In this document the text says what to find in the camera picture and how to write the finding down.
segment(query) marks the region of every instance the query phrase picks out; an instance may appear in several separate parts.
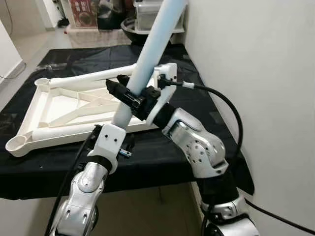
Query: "white plastic frame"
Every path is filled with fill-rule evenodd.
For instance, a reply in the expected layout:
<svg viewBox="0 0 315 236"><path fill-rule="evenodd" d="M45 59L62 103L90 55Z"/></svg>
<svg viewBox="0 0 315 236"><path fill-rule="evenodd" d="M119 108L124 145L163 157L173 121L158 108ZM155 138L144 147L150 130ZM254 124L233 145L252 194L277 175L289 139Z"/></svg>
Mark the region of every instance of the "white plastic frame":
<svg viewBox="0 0 315 236"><path fill-rule="evenodd" d="M35 81L36 91L15 137L5 148L20 157L37 148L85 140L96 124L111 123L119 100L106 89L105 79L119 74L131 75L136 64L67 77L41 78ZM148 86L156 86L157 75ZM153 129L145 121L133 117L127 132Z"/></svg>

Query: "white wall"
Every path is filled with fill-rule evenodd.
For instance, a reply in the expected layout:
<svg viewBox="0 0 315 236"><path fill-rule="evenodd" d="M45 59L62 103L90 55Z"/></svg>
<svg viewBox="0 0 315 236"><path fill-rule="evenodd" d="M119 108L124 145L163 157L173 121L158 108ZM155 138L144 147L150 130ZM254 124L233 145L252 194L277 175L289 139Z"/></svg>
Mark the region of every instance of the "white wall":
<svg viewBox="0 0 315 236"><path fill-rule="evenodd" d="M18 66L22 59L14 47L8 33L0 21L0 76L7 77Z"/></svg>
<svg viewBox="0 0 315 236"><path fill-rule="evenodd" d="M243 119L254 203L315 230L315 1L190 0L187 13L191 59ZM215 102L237 137L232 113ZM297 235L256 220L263 236Z"/></svg>
<svg viewBox="0 0 315 236"><path fill-rule="evenodd" d="M33 35L45 32L35 0L7 0L13 21L12 37ZM4 0L0 0L0 19L9 29L10 19L6 11Z"/></svg>
<svg viewBox="0 0 315 236"><path fill-rule="evenodd" d="M57 26L61 14L52 0L35 0L45 28L51 29Z"/></svg>

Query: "floor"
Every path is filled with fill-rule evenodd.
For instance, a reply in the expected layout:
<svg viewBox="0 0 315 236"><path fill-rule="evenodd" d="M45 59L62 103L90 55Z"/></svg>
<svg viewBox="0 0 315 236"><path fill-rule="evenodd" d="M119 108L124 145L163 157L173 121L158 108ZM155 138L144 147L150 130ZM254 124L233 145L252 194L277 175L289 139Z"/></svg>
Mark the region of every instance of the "floor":
<svg viewBox="0 0 315 236"><path fill-rule="evenodd" d="M0 110L50 49L73 48L62 29L13 42L27 66L16 79L0 85ZM102 194L97 203L99 221L92 236L199 235L200 216L192 196L188 183ZM0 199L0 209L9 212L0 222L0 235L43 235L53 203L54 198Z"/></svg>

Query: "cable connector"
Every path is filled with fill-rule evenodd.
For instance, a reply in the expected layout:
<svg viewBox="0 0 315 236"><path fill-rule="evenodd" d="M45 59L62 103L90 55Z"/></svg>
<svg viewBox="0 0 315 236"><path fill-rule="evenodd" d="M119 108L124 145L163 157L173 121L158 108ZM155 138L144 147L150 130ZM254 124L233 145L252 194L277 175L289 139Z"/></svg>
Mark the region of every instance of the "cable connector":
<svg viewBox="0 0 315 236"><path fill-rule="evenodd" d="M165 88L166 86L170 86L170 81L166 79L165 74L161 74L157 78L157 87L160 89Z"/></svg>
<svg viewBox="0 0 315 236"><path fill-rule="evenodd" d="M183 82L174 82L174 81L170 81L168 79L166 79L165 74L161 74L158 76L157 79L157 86L160 89L165 88L166 86L171 86L171 85L176 85L176 86L183 86Z"/></svg>

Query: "black tablecloth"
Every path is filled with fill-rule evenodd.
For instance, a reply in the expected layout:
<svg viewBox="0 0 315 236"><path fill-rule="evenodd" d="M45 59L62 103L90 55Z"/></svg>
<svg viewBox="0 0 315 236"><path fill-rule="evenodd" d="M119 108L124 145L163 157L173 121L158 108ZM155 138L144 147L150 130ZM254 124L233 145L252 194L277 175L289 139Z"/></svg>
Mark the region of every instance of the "black tablecloth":
<svg viewBox="0 0 315 236"><path fill-rule="evenodd" d="M56 196L81 144L37 149L21 158L13 157L5 150L6 142L16 135L29 107L35 92L34 81L43 77L67 77L130 65L137 61L140 52L141 47L135 45L48 52L0 113L0 197L29 199ZM168 62L177 63L179 81L202 83L182 45L167 47L160 63ZM197 117L208 131L220 137L227 149L227 160L231 158L236 144L208 93L178 88L170 103ZM117 171L106 181L106 192L193 180L184 154L160 130L137 132L135 142L132 158L119 158ZM232 171L237 185L252 194L252 178L242 156Z"/></svg>

